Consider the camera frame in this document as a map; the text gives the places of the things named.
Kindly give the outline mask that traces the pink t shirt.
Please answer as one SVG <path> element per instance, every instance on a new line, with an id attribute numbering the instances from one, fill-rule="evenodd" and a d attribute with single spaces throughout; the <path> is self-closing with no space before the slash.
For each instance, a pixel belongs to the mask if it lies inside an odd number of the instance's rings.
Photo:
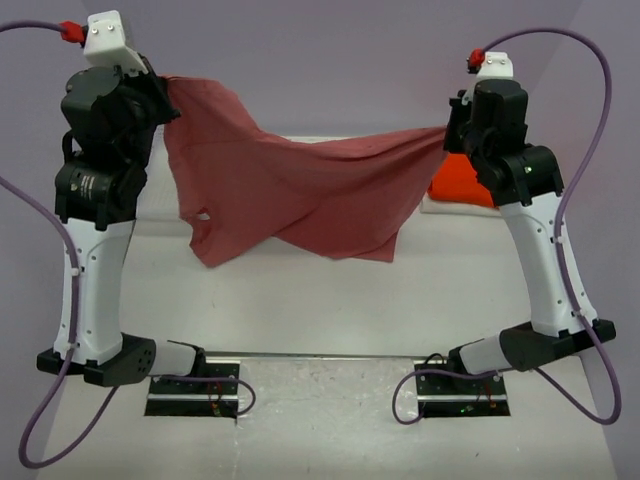
<path id="1" fill-rule="evenodd" d="M 269 238 L 334 260 L 390 262 L 444 159 L 445 131 L 305 143 L 262 130 L 221 83 L 171 76 L 164 143 L 180 218 L 206 266 Z"/>

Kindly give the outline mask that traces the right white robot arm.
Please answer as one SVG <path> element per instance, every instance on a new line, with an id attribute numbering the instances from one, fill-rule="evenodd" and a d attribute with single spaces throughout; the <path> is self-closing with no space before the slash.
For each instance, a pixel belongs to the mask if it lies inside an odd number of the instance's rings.
<path id="1" fill-rule="evenodd" d="M 445 149 L 465 155 L 513 238 L 526 281 L 529 321 L 449 353 L 448 385 L 467 393 L 486 372 L 527 371 L 616 337 L 586 297 L 556 213 L 564 184 L 554 153 L 527 142 L 528 94 L 514 80 L 479 81 L 451 99 Z"/>

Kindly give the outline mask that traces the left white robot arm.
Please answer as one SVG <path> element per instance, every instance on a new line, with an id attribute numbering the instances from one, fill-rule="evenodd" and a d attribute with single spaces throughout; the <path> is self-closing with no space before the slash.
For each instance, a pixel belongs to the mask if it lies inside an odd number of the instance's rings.
<path id="1" fill-rule="evenodd" d="M 36 367 L 100 387 L 172 376 L 195 393 L 208 379 L 201 348 L 125 334 L 120 325 L 123 268 L 154 135 L 179 116 L 166 82 L 148 61 L 142 65 L 94 66 L 67 81 L 61 111 L 69 129 L 53 223 L 63 236 L 68 298 L 56 340 L 38 354 Z"/>

